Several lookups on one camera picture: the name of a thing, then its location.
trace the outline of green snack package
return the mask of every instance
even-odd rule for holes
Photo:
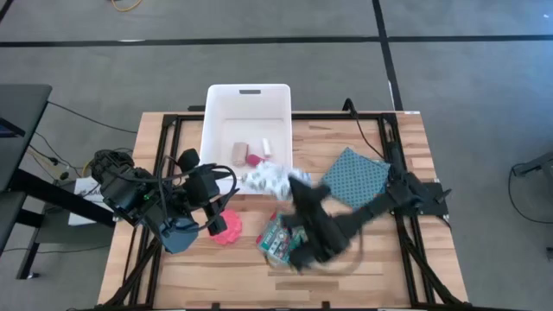
[[[274,212],[265,231],[257,237],[256,244],[267,258],[280,264],[289,264],[290,252],[302,241],[307,241],[303,228],[293,229],[290,238],[288,229],[283,227],[282,215]]]

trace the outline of table leg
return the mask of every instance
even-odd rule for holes
[[[102,225],[115,226],[112,212],[78,195],[56,187],[24,170],[18,169],[14,173],[10,188],[12,191],[23,191],[32,197],[59,206],[71,213],[94,220]]]
[[[27,247],[27,250],[25,251],[25,256],[23,256],[23,260],[21,261],[21,265],[19,266],[19,270],[17,271],[17,280],[27,280],[30,278],[38,277],[38,273],[31,272],[31,267],[33,266],[36,252],[38,251],[38,247],[40,246],[39,243],[36,243],[36,237],[38,236],[39,230],[39,228],[35,228],[35,231],[33,232],[33,236],[31,237],[31,240],[29,242],[29,247]]]
[[[44,215],[31,212],[28,210],[19,210],[17,214],[16,222],[22,225],[33,226],[34,228],[40,228],[42,221],[44,220]]]

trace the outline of blue cloth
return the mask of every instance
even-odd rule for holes
[[[338,201],[359,209],[385,190],[390,164],[370,160],[346,148],[322,177]]]

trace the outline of white cylinder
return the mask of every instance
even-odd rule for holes
[[[267,138],[264,138],[261,141],[263,144],[263,155],[266,159],[268,159],[272,156],[272,153],[270,152],[269,140]]]

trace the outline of black desk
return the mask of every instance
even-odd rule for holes
[[[22,209],[27,195],[100,224],[115,226],[111,212],[19,169],[51,91],[52,86],[46,85],[0,85],[0,117],[25,131],[23,137],[0,138],[0,255],[16,222],[41,227],[43,214]],[[28,278],[39,246],[35,242],[37,234],[35,230],[17,278]]]

